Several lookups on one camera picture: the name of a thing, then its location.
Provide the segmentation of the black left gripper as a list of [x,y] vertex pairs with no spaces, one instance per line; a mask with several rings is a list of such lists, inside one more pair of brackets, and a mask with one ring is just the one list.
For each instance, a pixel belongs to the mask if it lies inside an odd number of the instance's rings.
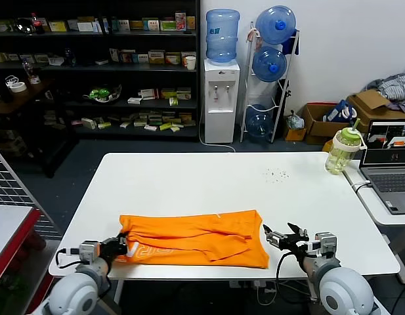
[[105,261],[114,261],[118,256],[123,255],[123,251],[128,250],[128,232],[120,232],[114,238],[108,238],[100,243],[99,257]]

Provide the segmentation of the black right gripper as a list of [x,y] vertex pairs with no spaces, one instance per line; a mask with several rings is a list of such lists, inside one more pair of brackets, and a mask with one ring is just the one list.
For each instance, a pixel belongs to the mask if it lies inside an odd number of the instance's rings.
[[296,255],[307,252],[309,235],[306,229],[298,227],[296,224],[288,223],[292,234],[281,234],[273,231],[267,225],[263,225],[266,241],[280,250],[288,250]]

